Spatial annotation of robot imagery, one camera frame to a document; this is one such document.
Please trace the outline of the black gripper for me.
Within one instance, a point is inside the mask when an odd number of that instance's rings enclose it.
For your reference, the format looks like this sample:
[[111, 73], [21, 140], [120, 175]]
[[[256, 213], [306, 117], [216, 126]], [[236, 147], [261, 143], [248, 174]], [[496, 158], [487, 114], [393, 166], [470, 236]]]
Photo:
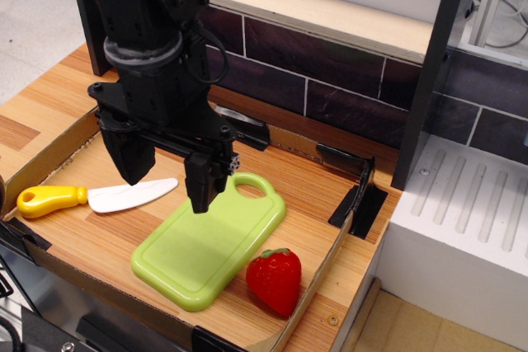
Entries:
[[154, 70], [121, 69], [114, 83], [94, 83], [98, 124], [120, 176], [136, 185], [155, 164], [155, 149], [184, 160], [186, 191], [195, 214], [209, 210], [238, 168], [234, 127], [209, 105], [213, 79], [203, 63]]

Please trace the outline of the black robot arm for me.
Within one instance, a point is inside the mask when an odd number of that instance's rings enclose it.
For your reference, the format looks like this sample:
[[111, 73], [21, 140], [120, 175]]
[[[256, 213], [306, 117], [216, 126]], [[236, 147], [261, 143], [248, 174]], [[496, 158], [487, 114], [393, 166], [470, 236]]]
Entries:
[[183, 158], [193, 210], [206, 212], [238, 167], [235, 128], [208, 102], [216, 79], [206, 48], [218, 39], [197, 20], [209, 0], [78, 0], [92, 68], [114, 83], [88, 89], [121, 177], [143, 179], [157, 149]]

